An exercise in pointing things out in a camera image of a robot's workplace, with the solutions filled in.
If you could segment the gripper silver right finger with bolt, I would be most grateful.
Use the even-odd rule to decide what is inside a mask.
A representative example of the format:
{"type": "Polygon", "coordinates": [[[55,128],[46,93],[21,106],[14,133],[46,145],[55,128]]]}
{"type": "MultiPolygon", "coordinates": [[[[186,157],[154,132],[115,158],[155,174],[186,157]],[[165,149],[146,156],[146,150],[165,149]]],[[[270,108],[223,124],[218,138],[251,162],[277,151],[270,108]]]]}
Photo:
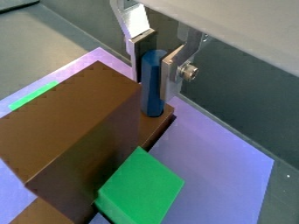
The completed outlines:
{"type": "Polygon", "coordinates": [[[162,60],[161,98],[165,102],[169,102],[181,92],[183,81],[193,81],[199,73],[193,60],[202,48],[206,34],[189,25],[181,24],[178,38],[183,44],[162,60]]]}

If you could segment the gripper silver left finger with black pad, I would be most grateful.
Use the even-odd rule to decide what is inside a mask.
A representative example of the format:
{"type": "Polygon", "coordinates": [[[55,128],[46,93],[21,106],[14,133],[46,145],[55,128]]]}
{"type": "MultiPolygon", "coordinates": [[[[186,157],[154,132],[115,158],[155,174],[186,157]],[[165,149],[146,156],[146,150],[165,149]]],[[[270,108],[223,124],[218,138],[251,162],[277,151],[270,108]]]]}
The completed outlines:
{"type": "Polygon", "coordinates": [[[131,57],[133,77],[142,81],[142,57],[157,47],[157,31],[150,27],[146,7],[135,0],[110,0],[122,31],[126,51],[131,57]]]}

